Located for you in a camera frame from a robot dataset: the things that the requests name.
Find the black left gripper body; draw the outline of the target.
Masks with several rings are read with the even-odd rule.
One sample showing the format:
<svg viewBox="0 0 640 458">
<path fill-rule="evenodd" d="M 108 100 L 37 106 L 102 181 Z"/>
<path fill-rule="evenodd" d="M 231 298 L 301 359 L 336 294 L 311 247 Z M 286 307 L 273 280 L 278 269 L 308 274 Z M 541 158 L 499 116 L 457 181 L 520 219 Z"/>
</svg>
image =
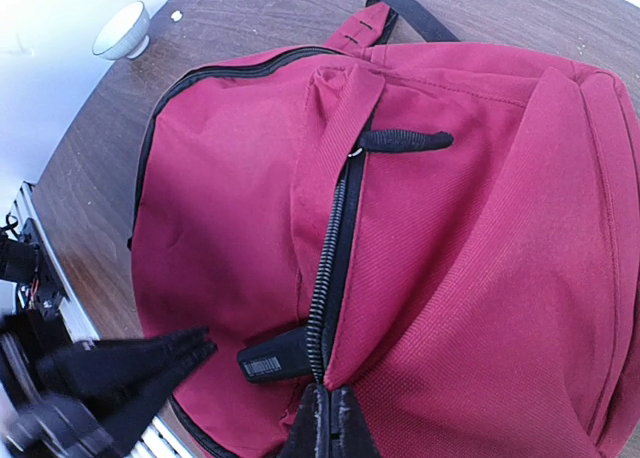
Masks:
<svg viewBox="0 0 640 458">
<path fill-rule="evenodd" d="M 3 457 L 123 457 L 125 448 L 100 420 L 115 411 L 124 378 L 47 371 L 67 394 L 40 393 L 29 374 L 1 369 Z"/>
</svg>

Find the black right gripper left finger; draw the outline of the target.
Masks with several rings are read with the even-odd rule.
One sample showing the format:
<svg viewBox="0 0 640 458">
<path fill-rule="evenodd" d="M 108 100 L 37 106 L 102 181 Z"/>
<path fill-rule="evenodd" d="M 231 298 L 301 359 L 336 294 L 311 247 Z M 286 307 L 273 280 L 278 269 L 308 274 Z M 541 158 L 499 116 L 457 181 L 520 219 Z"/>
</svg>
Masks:
<svg viewBox="0 0 640 458">
<path fill-rule="evenodd" d="M 331 395 L 324 385 L 310 384 L 304 390 L 296 419 L 280 458 L 331 457 Z"/>
</svg>

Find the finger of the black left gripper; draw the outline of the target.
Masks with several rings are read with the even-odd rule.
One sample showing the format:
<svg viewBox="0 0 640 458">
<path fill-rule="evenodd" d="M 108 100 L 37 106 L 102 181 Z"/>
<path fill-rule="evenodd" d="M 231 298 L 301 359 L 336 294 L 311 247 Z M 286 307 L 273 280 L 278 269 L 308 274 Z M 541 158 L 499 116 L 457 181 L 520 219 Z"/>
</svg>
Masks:
<svg viewBox="0 0 640 458">
<path fill-rule="evenodd" d="M 64 378 L 88 375 L 103 368 L 118 374 L 155 371 L 209 343 L 207 327 L 182 330 L 150 339 L 82 340 L 58 348 L 37 362 L 38 373 Z"/>
<path fill-rule="evenodd" d="M 135 443 L 174 390 L 216 351 L 210 341 L 176 362 L 142 375 L 118 374 L 103 368 L 70 379 L 74 391 L 83 397 L 107 398 L 124 393 L 119 404 L 103 414 L 100 423 L 116 443 Z"/>
</svg>

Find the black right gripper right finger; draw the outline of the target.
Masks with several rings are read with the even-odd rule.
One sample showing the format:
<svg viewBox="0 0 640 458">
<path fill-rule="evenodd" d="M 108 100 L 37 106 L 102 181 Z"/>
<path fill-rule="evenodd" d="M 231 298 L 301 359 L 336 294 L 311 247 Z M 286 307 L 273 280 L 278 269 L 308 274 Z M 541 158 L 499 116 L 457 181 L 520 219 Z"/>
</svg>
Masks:
<svg viewBox="0 0 640 458">
<path fill-rule="evenodd" d="M 344 386 L 330 394 L 330 456 L 381 458 L 354 390 Z"/>
</svg>

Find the black pink highlighter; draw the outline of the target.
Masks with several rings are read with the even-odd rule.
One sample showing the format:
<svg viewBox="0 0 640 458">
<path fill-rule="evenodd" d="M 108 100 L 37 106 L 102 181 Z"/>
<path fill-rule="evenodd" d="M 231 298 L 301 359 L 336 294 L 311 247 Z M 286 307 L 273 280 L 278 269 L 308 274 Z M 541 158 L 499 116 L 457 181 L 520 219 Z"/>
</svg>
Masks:
<svg viewBox="0 0 640 458">
<path fill-rule="evenodd" d="M 286 381 L 312 374 L 305 327 L 280 334 L 237 354 L 237 362 L 250 383 Z"/>
</svg>

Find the red student backpack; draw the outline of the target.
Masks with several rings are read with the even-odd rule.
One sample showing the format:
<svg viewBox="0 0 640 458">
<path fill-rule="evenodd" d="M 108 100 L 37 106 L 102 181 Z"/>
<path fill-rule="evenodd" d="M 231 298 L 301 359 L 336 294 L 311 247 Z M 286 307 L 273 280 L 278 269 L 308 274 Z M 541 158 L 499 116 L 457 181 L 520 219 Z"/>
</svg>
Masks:
<svg viewBox="0 0 640 458">
<path fill-rule="evenodd" d="M 179 79 L 131 248 L 144 333 L 217 344 L 171 400 L 212 456 L 279 456 L 310 384 L 354 390 L 382 457 L 616 457 L 638 425 L 624 83 L 415 0 Z M 312 374 L 250 383 L 237 354 L 299 327 Z"/>
</svg>

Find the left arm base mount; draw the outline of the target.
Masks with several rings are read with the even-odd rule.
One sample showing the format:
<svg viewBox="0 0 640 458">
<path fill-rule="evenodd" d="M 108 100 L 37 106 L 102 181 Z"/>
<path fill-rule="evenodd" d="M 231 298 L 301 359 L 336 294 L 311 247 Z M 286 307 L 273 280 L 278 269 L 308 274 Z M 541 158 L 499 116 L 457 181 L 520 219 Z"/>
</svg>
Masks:
<svg viewBox="0 0 640 458">
<path fill-rule="evenodd" d="M 47 321 L 61 315 L 59 308 L 67 293 L 33 218 L 20 225 L 16 216 L 5 216 L 1 224 L 1 280 L 15 285 L 17 313 L 36 310 Z"/>
</svg>

